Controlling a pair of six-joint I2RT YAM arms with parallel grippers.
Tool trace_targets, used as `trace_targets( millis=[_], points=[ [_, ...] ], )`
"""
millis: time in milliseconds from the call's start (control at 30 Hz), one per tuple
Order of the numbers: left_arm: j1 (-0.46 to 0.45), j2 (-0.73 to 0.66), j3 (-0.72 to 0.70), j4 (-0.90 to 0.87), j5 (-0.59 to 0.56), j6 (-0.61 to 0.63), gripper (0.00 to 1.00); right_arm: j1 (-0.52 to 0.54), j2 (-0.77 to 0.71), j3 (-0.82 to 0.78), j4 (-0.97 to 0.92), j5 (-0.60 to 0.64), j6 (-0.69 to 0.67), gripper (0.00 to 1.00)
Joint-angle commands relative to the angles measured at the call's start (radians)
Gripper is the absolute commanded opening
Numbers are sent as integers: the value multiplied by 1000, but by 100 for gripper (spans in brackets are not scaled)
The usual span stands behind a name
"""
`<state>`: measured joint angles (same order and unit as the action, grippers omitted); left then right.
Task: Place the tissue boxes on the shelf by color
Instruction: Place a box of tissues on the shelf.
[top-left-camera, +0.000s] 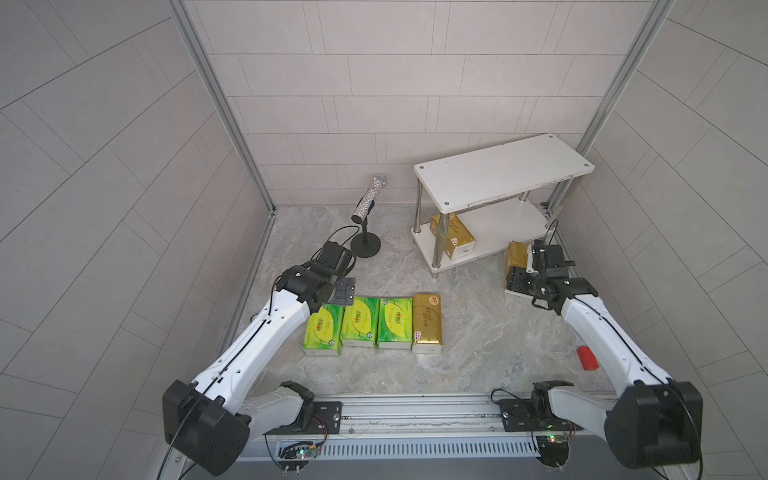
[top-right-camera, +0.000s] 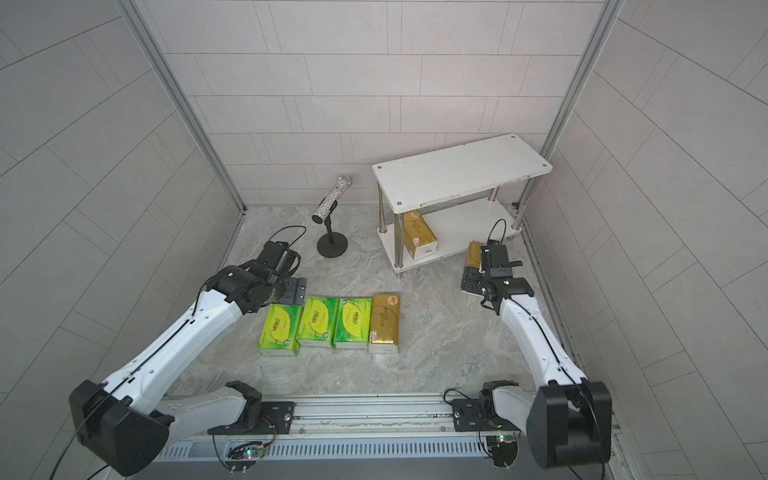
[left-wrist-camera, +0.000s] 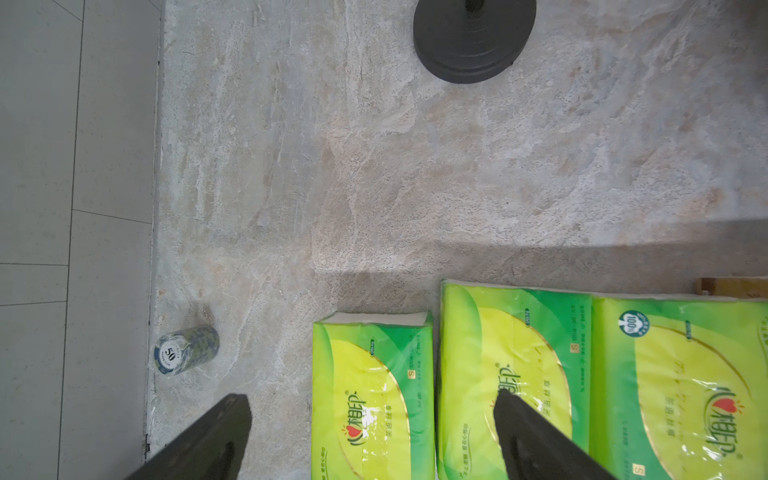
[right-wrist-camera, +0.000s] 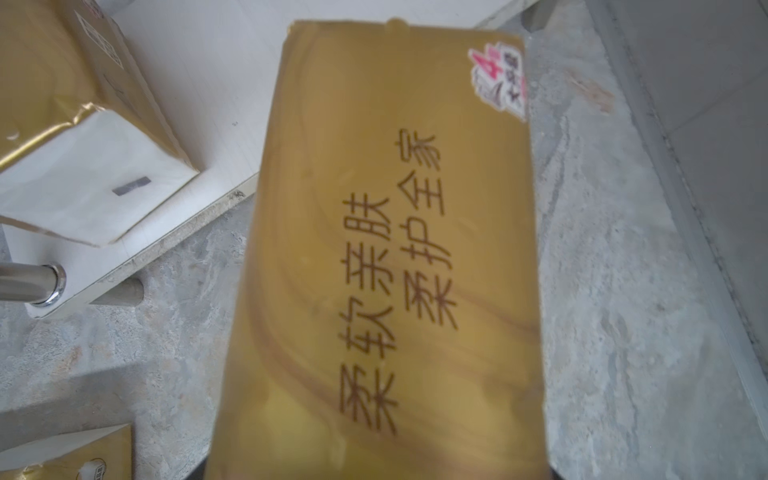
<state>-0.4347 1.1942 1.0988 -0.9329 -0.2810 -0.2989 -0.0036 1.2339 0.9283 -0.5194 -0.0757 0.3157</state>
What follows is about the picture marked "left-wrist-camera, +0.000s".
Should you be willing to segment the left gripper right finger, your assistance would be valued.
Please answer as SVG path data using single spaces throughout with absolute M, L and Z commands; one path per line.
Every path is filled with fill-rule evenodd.
M 493 417 L 509 479 L 613 477 L 520 396 L 506 389 L 498 391 Z

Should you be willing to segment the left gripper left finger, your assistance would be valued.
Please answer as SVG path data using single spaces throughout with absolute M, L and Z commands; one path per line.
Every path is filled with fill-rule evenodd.
M 235 479 L 251 426 L 247 396 L 229 394 L 129 477 Z

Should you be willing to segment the gold tissue pack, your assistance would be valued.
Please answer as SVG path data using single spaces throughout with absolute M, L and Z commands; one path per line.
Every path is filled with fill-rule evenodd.
M 768 280 L 762 277 L 705 277 L 695 282 L 698 295 L 739 299 L 766 299 Z

